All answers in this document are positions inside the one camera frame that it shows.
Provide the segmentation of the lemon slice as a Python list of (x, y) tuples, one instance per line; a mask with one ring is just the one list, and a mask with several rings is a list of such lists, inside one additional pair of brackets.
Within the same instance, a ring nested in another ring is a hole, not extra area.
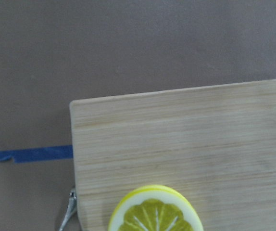
[(129, 192), (114, 209), (109, 231), (202, 231), (190, 202), (163, 185), (146, 185)]

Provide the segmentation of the bamboo cutting board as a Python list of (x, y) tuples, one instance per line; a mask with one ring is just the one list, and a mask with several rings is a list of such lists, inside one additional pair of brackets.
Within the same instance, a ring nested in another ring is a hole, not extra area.
[(82, 230), (161, 184), (206, 231), (276, 231), (276, 79), (76, 100), (70, 114)]

